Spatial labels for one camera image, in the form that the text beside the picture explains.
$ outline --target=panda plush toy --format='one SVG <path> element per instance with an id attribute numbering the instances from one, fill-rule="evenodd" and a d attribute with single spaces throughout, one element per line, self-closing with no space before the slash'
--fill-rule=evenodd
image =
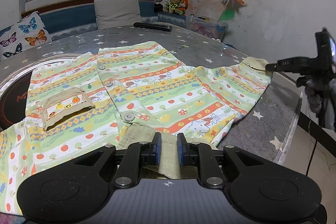
<path id="1" fill-rule="evenodd" d="M 162 12 L 163 6 L 166 5 L 167 0 L 155 0 L 154 12 Z"/>

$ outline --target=orange fox plush toy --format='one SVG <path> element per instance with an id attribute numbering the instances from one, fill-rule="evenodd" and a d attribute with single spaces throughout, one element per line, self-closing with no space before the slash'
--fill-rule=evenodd
<path id="1" fill-rule="evenodd" d="M 185 10 L 188 8 L 188 0 L 181 0 L 179 4 L 179 8 L 175 9 L 175 14 L 176 15 L 184 15 Z"/>

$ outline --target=transparent container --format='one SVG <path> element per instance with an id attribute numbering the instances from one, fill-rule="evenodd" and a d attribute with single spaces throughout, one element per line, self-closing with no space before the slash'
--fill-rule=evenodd
<path id="1" fill-rule="evenodd" d="M 228 24 L 223 21 L 217 23 L 217 21 L 212 18 L 209 18 L 209 21 L 207 21 L 198 17 L 206 18 L 199 15 L 186 16 L 185 28 L 206 37 L 220 39 L 222 41 L 223 36 L 228 29 Z"/>

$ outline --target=beige pocket flap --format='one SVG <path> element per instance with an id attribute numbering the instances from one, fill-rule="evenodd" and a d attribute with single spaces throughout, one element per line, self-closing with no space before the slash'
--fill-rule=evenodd
<path id="1" fill-rule="evenodd" d="M 63 117 L 86 107 L 95 107 L 95 105 L 86 92 L 80 88 L 71 88 L 51 96 L 41 110 L 43 130 L 47 131 L 48 127 Z"/>

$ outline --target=teddy bear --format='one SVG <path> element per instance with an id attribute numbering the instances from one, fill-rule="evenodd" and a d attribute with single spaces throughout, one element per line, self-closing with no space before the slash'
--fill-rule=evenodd
<path id="1" fill-rule="evenodd" d="M 161 12 L 163 9 L 163 5 L 165 5 L 167 2 L 167 0 L 155 0 L 154 13 Z"/>
<path id="2" fill-rule="evenodd" d="M 179 7 L 175 9 L 176 15 L 184 15 L 185 10 L 188 8 L 188 0 L 181 0 Z"/>
<path id="3" fill-rule="evenodd" d="M 170 0 L 170 2 L 166 3 L 166 6 L 163 7 L 163 10 L 165 13 L 172 14 L 176 8 L 179 7 L 181 0 Z"/>

